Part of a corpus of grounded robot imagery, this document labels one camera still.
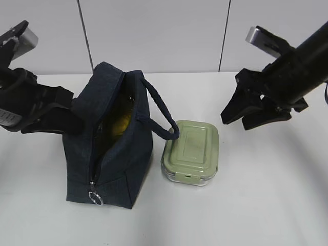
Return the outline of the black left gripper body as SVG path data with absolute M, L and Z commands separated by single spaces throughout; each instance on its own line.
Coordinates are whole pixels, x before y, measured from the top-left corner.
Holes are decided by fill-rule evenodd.
M 61 86 L 37 82 L 37 76 L 17 68 L 1 68 L 1 127 L 21 131 L 44 117 L 50 117 L 50 104 L 70 108 L 73 93 Z

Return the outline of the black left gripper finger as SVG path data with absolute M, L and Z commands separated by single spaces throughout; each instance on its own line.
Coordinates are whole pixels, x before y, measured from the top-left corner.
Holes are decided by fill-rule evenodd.
M 84 121 L 76 116 L 70 108 L 59 104 L 50 104 L 50 133 L 80 134 L 84 129 Z
M 63 134 L 65 130 L 66 130 L 66 124 L 63 121 L 57 118 L 44 117 L 26 126 L 20 132 L 23 134 L 28 134 L 28 133 Z

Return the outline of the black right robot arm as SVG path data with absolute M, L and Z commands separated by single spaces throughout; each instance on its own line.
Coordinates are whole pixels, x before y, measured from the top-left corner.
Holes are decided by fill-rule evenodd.
M 251 27 L 246 41 L 275 61 L 262 71 L 242 69 L 235 92 L 221 112 L 223 124 L 239 119 L 245 130 L 291 119 L 291 111 L 308 107 L 308 93 L 327 83 L 327 24 L 298 47 L 268 30 Z

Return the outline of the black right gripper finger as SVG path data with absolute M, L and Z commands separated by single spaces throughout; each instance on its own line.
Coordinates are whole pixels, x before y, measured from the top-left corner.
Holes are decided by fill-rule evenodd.
M 277 105 L 269 98 L 263 98 L 262 109 L 242 118 L 245 130 L 251 130 L 269 123 L 287 121 L 292 118 L 290 109 L 277 109 Z
M 232 98 L 220 116 L 222 123 L 228 125 L 259 110 L 261 110 L 260 96 L 238 84 Z

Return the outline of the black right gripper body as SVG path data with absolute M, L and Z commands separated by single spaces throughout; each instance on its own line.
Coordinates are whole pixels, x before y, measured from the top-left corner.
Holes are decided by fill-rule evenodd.
M 292 72 L 264 73 L 243 68 L 236 76 L 237 88 L 253 95 L 264 95 L 275 107 L 301 112 L 308 107 L 304 95 L 306 81 Z

